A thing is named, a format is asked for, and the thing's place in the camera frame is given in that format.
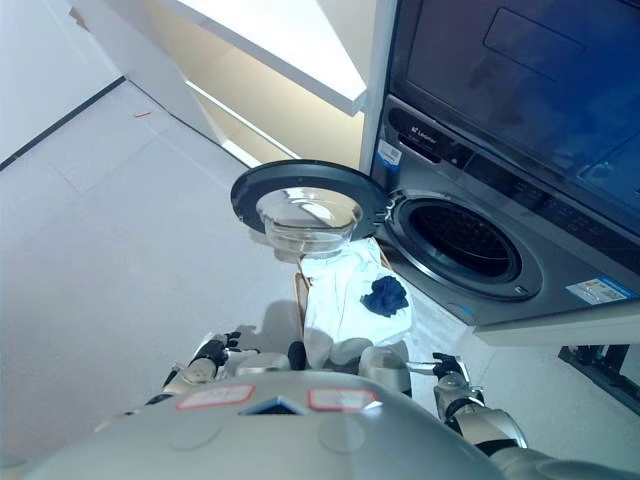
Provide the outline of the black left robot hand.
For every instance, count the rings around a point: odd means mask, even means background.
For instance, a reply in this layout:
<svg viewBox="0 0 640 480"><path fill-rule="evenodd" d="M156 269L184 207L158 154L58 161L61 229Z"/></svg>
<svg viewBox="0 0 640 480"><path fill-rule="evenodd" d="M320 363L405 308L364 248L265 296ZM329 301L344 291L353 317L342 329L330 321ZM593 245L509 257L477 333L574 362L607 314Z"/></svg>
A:
<svg viewBox="0 0 640 480"><path fill-rule="evenodd" d="M207 340L196 351L189 365L204 359L213 363L216 368L224 366L231 353L240 352L238 348L240 337L241 333L239 331L209 335Z"/></svg>

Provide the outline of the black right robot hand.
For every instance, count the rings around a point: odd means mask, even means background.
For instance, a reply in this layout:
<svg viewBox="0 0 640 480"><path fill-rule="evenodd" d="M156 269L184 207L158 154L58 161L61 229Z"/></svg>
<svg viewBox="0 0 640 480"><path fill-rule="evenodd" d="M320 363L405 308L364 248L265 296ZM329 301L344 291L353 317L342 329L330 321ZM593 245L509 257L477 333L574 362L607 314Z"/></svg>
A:
<svg viewBox="0 0 640 480"><path fill-rule="evenodd" d="M410 373L434 376L438 380L442 380L448 375L457 375L464 384L470 383L466 365L459 356L433 352L432 361L408 361L406 367Z"/></svg>

